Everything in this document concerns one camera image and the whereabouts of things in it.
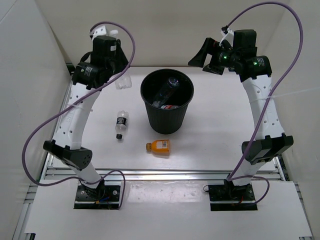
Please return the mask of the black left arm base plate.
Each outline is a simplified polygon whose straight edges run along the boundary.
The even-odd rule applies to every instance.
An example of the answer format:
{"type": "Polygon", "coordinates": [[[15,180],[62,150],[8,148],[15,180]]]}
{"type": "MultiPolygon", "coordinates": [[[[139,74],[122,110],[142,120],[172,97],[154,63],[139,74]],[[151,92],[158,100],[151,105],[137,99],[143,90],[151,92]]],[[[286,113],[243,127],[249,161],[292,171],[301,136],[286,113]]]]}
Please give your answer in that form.
{"type": "Polygon", "coordinates": [[[83,185],[78,185],[73,208],[76,210],[117,210],[120,205],[120,185],[105,185],[99,195],[87,194],[83,185]]]}

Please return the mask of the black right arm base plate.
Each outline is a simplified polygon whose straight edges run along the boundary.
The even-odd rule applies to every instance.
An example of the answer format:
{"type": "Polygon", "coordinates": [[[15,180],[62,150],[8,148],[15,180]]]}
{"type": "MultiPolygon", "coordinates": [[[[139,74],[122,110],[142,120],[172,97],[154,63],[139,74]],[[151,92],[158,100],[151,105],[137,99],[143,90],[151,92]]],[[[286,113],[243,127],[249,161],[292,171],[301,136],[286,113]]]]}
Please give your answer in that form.
{"type": "Polygon", "coordinates": [[[212,212],[257,211],[253,186],[228,184],[205,185],[203,191],[209,194],[212,212]]]}

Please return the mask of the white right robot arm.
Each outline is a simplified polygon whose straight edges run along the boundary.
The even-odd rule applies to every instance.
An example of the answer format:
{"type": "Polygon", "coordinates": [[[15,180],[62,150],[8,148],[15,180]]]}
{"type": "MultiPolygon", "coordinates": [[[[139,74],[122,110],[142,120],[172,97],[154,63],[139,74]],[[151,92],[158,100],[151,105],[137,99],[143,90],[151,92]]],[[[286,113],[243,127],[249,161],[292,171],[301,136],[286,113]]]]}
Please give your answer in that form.
{"type": "Polygon", "coordinates": [[[258,170],[290,148],[294,139],[283,129],[272,99],[272,69],[265,55],[257,55],[255,37],[235,37],[233,44],[207,37],[199,52],[188,62],[204,72],[222,75],[225,69],[235,72],[248,96],[254,131],[242,143],[242,157],[224,181],[224,193],[238,199],[258,170]]]}

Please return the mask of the red label plastic bottle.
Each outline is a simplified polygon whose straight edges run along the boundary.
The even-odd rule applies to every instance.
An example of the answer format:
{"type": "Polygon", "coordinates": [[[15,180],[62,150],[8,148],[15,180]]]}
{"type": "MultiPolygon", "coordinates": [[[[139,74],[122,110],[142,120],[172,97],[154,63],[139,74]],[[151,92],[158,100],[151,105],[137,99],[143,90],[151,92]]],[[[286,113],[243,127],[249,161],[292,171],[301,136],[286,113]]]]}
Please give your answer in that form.
{"type": "Polygon", "coordinates": [[[177,109],[178,107],[179,107],[178,105],[164,104],[160,107],[160,109],[172,110],[172,109],[177,109]]]}

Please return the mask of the blue label Aquafina bottle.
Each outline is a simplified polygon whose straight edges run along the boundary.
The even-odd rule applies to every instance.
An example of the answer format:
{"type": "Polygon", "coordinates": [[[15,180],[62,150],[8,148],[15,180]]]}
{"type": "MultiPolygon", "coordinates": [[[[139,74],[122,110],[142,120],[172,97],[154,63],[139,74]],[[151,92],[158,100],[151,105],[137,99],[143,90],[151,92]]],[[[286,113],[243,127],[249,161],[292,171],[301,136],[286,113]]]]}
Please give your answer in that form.
{"type": "MultiPolygon", "coordinates": [[[[119,33],[118,30],[114,29],[109,32],[110,37],[117,37],[117,34],[119,33]]],[[[124,90],[129,89],[132,87],[132,79],[129,73],[123,74],[121,77],[119,77],[115,82],[115,88],[117,90],[124,90]]]]}

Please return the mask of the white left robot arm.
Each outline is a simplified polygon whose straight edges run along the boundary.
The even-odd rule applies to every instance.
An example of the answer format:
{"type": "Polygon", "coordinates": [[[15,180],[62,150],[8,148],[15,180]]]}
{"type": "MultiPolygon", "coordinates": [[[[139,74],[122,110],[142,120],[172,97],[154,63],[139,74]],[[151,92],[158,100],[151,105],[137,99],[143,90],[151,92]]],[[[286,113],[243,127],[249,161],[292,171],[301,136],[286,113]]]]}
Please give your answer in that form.
{"type": "Polygon", "coordinates": [[[96,37],[92,51],[81,58],[72,76],[68,100],[71,110],[62,115],[52,140],[43,144],[46,151],[81,178],[85,192],[93,200],[103,198],[105,188],[100,182],[101,176],[91,163],[92,151],[82,147],[83,132],[94,102],[100,95],[98,88],[122,72],[127,64],[120,40],[111,36],[96,37]]]}

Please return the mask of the clear unlabelled plastic bottle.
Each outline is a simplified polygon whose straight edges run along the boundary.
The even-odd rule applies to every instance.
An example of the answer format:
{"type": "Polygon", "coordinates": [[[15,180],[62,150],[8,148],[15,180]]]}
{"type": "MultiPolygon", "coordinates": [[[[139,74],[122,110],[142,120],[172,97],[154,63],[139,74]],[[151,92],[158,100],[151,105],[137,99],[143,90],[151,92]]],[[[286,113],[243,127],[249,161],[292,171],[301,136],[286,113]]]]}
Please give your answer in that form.
{"type": "Polygon", "coordinates": [[[175,77],[169,77],[154,96],[152,105],[160,108],[169,100],[179,87],[179,80],[175,77]]]}

